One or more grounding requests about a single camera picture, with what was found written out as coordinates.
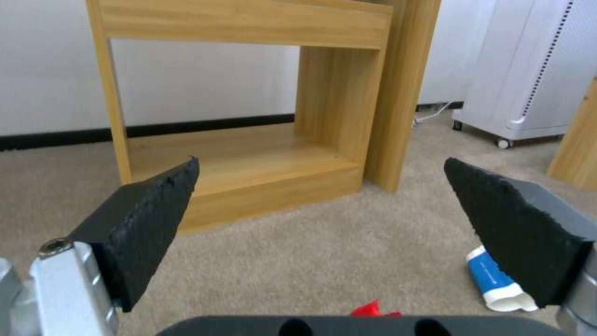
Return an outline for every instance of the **red plastic piece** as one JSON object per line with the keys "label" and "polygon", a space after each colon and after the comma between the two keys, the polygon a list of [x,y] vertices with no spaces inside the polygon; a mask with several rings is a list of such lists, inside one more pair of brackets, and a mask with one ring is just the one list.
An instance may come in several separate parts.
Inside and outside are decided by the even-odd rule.
{"label": "red plastic piece", "polygon": [[379,317],[379,316],[389,316],[389,317],[402,317],[402,313],[400,311],[393,311],[389,314],[382,315],[381,310],[379,309],[379,300],[375,300],[371,303],[368,303],[364,306],[360,306],[355,309],[351,314],[352,317]]}

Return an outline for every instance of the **blue and white toothpaste tube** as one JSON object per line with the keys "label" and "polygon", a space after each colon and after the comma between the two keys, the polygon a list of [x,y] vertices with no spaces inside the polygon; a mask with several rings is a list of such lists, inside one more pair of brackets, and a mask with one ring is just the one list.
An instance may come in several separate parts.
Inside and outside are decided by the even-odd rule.
{"label": "blue and white toothpaste tube", "polygon": [[497,263],[484,246],[474,249],[466,256],[469,270],[477,287],[483,294],[487,308],[495,311],[537,310],[533,298],[506,273],[500,271]]}

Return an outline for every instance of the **air purifier vent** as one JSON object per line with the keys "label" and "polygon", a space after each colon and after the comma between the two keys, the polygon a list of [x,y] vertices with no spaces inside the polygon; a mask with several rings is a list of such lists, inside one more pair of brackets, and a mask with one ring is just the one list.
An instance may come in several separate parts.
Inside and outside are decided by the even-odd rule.
{"label": "air purifier vent", "polygon": [[552,58],[553,50],[555,49],[556,45],[558,44],[558,39],[559,39],[560,35],[562,34],[562,29],[564,28],[564,25],[566,24],[566,20],[568,20],[568,16],[570,15],[570,11],[572,10],[573,5],[574,5],[574,0],[568,1],[568,5],[566,6],[564,15],[562,16],[562,19],[560,20],[560,23],[558,25],[555,35],[553,36],[552,43],[549,46],[549,49],[547,51],[547,54],[545,55],[545,58],[543,59],[543,64],[541,64],[541,69],[539,70],[537,79],[535,79],[535,82],[533,83],[533,88],[531,89],[531,94],[528,96],[527,102],[525,103],[524,110],[522,111],[523,118],[528,115],[528,111],[531,108],[531,105],[533,104],[533,100],[535,99],[535,95],[537,94],[537,90],[539,88],[539,85],[541,84],[541,80],[543,79],[545,70],[547,69],[547,66],[549,65],[549,60]]}

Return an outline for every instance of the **carpet floor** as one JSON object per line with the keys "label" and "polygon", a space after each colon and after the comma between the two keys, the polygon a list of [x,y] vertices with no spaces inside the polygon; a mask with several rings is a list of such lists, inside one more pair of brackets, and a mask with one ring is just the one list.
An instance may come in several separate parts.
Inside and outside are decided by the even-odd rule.
{"label": "carpet floor", "polygon": [[[500,150],[450,117],[414,130],[401,189],[357,194],[178,236],[121,335],[207,314],[348,314],[380,299],[406,314],[487,310],[464,256],[479,245],[442,171],[448,156],[539,182],[597,216],[597,193],[549,179],[554,138]],[[111,143],[0,153],[0,255],[24,276],[39,246],[76,227],[119,185]],[[554,324],[556,309],[515,313]]]}

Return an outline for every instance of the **wooden furniture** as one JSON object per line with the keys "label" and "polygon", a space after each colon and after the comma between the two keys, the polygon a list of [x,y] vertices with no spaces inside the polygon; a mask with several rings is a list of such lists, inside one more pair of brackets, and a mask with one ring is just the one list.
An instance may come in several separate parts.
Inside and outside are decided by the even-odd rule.
{"label": "wooden furniture", "polygon": [[394,18],[365,177],[395,193],[441,0],[387,1],[394,7]]}
{"label": "wooden furniture", "polygon": [[581,189],[597,190],[597,77],[547,174]]}
{"label": "wooden furniture", "polygon": [[[391,6],[347,0],[87,5],[122,182],[146,179],[189,155],[200,160],[182,231],[360,189]],[[296,122],[127,139],[112,38],[301,45]]]}

